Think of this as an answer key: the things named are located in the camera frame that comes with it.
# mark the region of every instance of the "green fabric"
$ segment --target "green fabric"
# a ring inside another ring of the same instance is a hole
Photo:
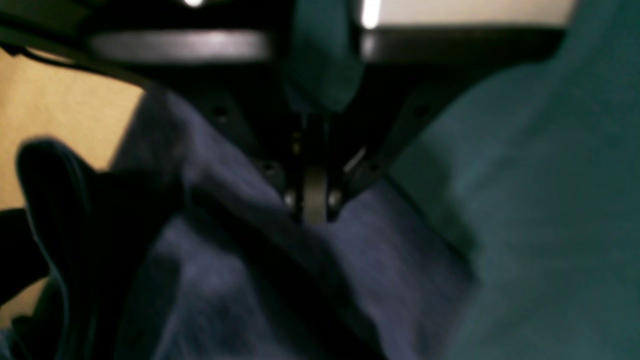
[[[349,1],[297,0],[284,74],[319,110],[341,112],[358,91],[364,66],[353,53]]]
[[[448,359],[640,359],[640,1],[581,1],[392,175],[481,281]]]

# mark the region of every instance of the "wooden surface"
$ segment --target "wooden surface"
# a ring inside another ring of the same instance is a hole
[[[141,94],[120,81],[0,51],[0,209],[24,204],[14,165],[22,142],[52,136],[94,167],[106,168]],[[41,289],[42,282],[36,283],[3,305],[0,328],[32,311]]]

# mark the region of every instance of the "teal fabric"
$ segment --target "teal fabric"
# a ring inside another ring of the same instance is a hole
[[[319,110],[341,112],[360,86],[364,66],[353,53],[346,0],[297,0],[287,82]]]
[[[482,282],[448,359],[640,359],[640,1],[581,1],[392,175]]]

